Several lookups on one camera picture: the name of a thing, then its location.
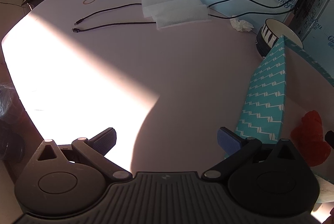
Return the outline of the crumpled white tissue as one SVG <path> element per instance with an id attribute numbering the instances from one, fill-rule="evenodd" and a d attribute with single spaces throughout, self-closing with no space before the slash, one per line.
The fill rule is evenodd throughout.
<path id="1" fill-rule="evenodd" d="M 250 32 L 253 30 L 254 26 L 245 21 L 245 20 L 239 20 L 238 18 L 232 18 L 230 19 L 230 24 L 238 32 Z"/>

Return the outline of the red flower object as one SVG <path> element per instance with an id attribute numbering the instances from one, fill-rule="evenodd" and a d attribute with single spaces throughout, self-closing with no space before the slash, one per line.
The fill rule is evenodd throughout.
<path id="1" fill-rule="evenodd" d="M 309 167 L 321 165 L 331 153 L 324 140 L 322 120 L 317 111 L 309 111 L 292 130 L 290 138 Z"/>

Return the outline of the teal patterned gift box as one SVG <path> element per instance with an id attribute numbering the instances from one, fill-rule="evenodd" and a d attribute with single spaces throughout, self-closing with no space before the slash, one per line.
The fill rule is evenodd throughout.
<path id="1" fill-rule="evenodd" d="M 304 111 L 317 111 L 323 126 L 333 130 L 333 76 L 283 35 L 251 76 L 234 132 L 277 143 L 284 120 L 295 115 L 287 100 Z"/>

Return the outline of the white foam packing sheets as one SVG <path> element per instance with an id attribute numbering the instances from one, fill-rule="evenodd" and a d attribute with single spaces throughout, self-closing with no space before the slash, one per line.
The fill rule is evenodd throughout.
<path id="1" fill-rule="evenodd" d="M 206 22 L 209 9 L 201 0 L 141 0 L 144 18 L 155 21 L 158 30 Z"/>

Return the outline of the black white striped bowl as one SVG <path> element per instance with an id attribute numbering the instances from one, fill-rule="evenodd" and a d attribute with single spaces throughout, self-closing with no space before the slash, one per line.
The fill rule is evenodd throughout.
<path id="1" fill-rule="evenodd" d="M 287 25 L 278 20 L 268 18 L 259 30 L 255 42 L 256 49 L 262 58 L 266 57 L 282 35 L 286 36 L 302 49 L 304 48 L 300 38 Z"/>

